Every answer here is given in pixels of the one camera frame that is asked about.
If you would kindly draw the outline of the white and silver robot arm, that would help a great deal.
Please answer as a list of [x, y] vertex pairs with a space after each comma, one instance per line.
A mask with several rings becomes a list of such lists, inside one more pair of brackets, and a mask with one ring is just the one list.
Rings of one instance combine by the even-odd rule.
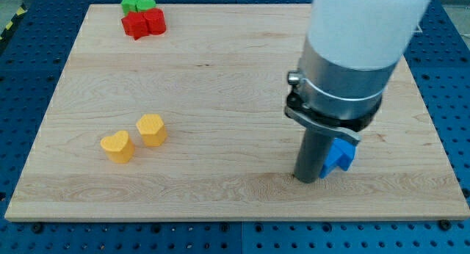
[[285, 113], [303, 143], [357, 145], [431, 0], [312, 0]]

